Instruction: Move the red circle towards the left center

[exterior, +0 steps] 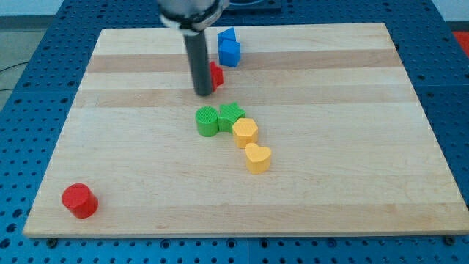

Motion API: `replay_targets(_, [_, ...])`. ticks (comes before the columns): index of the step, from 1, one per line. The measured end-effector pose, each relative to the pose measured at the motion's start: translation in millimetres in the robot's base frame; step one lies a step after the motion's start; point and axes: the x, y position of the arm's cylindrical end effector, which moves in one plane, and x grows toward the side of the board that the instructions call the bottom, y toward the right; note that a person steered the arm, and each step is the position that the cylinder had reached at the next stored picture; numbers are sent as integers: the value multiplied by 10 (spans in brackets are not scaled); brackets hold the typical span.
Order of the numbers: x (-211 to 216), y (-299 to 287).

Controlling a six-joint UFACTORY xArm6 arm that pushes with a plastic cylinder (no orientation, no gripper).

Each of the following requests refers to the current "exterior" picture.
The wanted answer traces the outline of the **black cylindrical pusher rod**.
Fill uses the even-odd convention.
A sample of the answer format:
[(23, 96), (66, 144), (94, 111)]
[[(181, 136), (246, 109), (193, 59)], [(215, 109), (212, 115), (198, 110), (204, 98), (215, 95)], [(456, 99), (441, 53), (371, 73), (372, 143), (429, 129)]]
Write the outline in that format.
[(193, 89), (198, 96), (208, 96), (213, 92), (212, 79), (204, 31), (193, 36), (184, 36), (190, 65)]

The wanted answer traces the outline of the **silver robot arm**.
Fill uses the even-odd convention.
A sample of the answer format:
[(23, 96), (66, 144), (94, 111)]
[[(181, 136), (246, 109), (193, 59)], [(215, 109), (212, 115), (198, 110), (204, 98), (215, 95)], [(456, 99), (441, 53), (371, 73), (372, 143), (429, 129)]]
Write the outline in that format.
[(183, 35), (194, 92), (213, 92), (204, 30), (213, 25), (230, 5), (229, 0), (158, 0), (162, 23)]

